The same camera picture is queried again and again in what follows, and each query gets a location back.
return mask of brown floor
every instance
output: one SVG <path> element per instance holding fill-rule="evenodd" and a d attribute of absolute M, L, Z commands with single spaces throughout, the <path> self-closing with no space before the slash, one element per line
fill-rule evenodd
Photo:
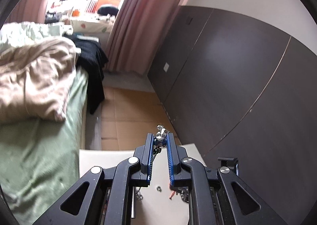
<path fill-rule="evenodd" d="M 101 106 L 102 150 L 134 150 L 144 145 L 147 133 L 156 134 L 157 125 L 164 125 L 180 145 L 155 93 L 111 87 L 105 87 L 104 92 L 106 99 Z"/>

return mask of beige blanket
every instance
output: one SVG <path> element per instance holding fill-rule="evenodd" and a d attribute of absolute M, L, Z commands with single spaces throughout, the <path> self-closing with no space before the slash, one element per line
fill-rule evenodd
<path fill-rule="evenodd" d="M 0 122 L 29 117 L 64 121 L 76 75 L 76 46 L 67 38 L 10 48 L 0 55 Z"/>

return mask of table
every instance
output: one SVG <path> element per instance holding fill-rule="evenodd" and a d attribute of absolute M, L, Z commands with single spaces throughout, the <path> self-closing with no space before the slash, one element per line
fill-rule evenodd
<path fill-rule="evenodd" d="M 194 144 L 182 145 L 187 155 L 205 165 Z M 121 161 L 133 156 L 134 151 L 79 151 L 79 173 L 83 176 L 93 166 L 105 169 L 117 166 Z M 136 218 L 132 225 L 187 225 L 189 214 L 188 204 L 180 195 L 169 199 L 172 191 L 169 189 L 169 174 L 166 148 L 155 157 L 152 170 L 151 185 L 141 188 L 142 200 L 136 200 Z"/>

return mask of dark gray wall panel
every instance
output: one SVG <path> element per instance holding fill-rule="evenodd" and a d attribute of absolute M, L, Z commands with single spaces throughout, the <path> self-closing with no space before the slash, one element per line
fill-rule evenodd
<path fill-rule="evenodd" d="M 219 142 L 261 93 L 288 40 L 269 24 L 214 9 L 164 103 L 181 142 L 201 154 Z"/>
<path fill-rule="evenodd" d="M 317 56 L 292 38 L 252 111 L 204 157 L 212 168 L 238 157 L 240 177 L 291 225 L 317 199 L 316 85 Z"/>
<path fill-rule="evenodd" d="M 211 8 L 180 6 L 148 73 L 161 102 L 165 101 L 211 12 Z M 170 65 L 167 72 L 163 70 L 165 63 Z"/>

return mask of triangular cutout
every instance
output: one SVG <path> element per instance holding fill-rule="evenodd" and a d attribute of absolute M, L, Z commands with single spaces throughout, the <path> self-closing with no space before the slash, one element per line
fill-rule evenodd
<path fill-rule="evenodd" d="M 72 215 L 79 213 L 84 197 L 89 187 L 89 182 L 84 182 L 77 190 L 61 205 L 61 210 Z"/>
<path fill-rule="evenodd" d="M 243 215 L 248 215 L 250 213 L 253 213 L 255 211 L 260 210 L 260 206 L 257 202 L 255 202 L 249 194 L 240 187 L 239 184 L 233 182 L 231 183 L 231 186 L 233 188 L 233 191 L 236 195 L 239 207 L 243 213 Z"/>

